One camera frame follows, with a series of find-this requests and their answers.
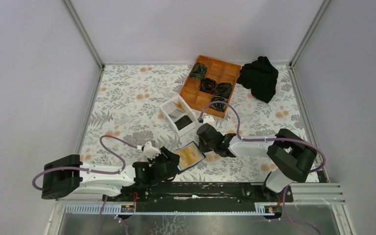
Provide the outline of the white plastic card box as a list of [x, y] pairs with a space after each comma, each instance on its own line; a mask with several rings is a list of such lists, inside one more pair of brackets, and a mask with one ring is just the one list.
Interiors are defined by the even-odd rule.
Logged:
[[179, 137], [184, 136], [197, 125], [193, 110], [180, 95], [164, 102], [159, 108]]

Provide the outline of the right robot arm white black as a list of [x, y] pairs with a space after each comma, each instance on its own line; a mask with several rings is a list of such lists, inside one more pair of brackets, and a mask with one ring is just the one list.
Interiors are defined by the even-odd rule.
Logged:
[[260, 156], [269, 158], [276, 169], [268, 174], [261, 195], [275, 201], [283, 189], [293, 182], [304, 183], [318, 151], [288, 129], [282, 128], [272, 138], [240, 138], [237, 134], [218, 132], [212, 125], [201, 125], [197, 131], [202, 152], [221, 157]]

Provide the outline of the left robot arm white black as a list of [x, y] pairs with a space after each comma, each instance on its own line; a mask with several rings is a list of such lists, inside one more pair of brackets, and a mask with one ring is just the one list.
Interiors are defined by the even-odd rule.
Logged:
[[132, 188], [145, 188], [171, 181], [180, 173], [180, 156], [165, 147], [157, 149], [147, 142], [138, 145], [146, 162], [134, 162], [124, 169], [111, 165], [85, 164], [72, 154], [45, 165], [44, 171], [33, 179], [41, 198], [55, 200], [72, 193], [104, 194], [127, 201]]

